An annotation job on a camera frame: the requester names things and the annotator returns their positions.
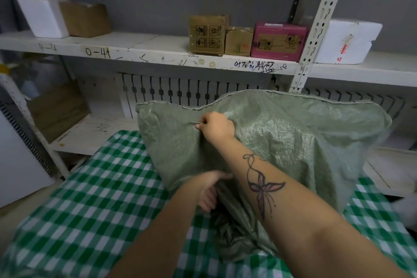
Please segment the pink box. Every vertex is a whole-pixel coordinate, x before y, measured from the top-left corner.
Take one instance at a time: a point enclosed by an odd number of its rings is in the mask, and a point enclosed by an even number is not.
[[[299,61],[307,28],[294,24],[257,22],[252,42],[252,57]]]

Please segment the gingham tablecloth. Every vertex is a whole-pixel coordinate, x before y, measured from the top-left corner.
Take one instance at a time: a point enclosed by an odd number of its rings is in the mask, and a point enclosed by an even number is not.
[[[169,199],[139,132],[120,131],[18,227],[0,265],[10,277],[105,277]],[[417,245],[367,177],[345,218],[401,268],[417,276]],[[175,277],[291,277],[280,259],[257,253],[224,263],[210,218],[190,227]]]

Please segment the butterfly tattoo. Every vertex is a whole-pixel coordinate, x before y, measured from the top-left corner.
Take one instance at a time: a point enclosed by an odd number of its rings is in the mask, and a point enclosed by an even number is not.
[[[263,221],[265,221],[265,199],[268,202],[269,205],[269,210],[271,213],[271,217],[272,217],[272,205],[271,202],[274,203],[275,206],[275,202],[274,202],[274,198],[269,194],[270,192],[276,192],[281,190],[282,188],[284,188],[285,186],[285,182],[266,182],[265,181],[265,175],[253,168],[253,163],[255,162],[255,155],[254,154],[245,154],[243,155],[243,159],[247,159],[248,161],[248,172],[246,174],[246,178],[248,181],[248,185],[249,188],[253,191],[256,192],[258,194],[258,196],[256,197],[256,200],[258,201],[258,207],[259,207],[259,212],[261,213],[261,217],[263,219]],[[258,174],[258,182],[251,182],[249,180],[249,173],[251,171],[254,171]]]

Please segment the gray-green plastic sack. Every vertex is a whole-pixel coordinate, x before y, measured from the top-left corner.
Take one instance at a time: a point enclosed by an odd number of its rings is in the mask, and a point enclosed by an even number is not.
[[[234,122],[238,140],[339,213],[362,172],[367,149],[391,125],[389,115],[370,101],[337,102],[268,90],[238,91],[200,108],[152,101],[138,104],[136,111],[146,150],[171,193],[192,175],[230,171],[194,127],[204,113],[217,111]],[[216,187],[221,204],[211,217],[219,255],[239,260],[259,249],[278,255],[237,181]]]

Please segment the brown cardboard panel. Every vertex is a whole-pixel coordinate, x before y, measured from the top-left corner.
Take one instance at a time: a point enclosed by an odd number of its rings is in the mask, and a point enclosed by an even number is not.
[[[252,28],[229,27],[226,30],[224,53],[228,55],[250,56],[252,39]]]
[[[59,4],[65,24],[71,36],[91,38],[111,32],[106,6],[87,6],[71,1]]]
[[[300,36],[292,34],[260,34],[254,47],[259,51],[297,53]]]
[[[28,109],[48,143],[90,113],[75,80],[28,101]]]
[[[190,52],[222,56],[228,24],[229,16],[190,16]]]

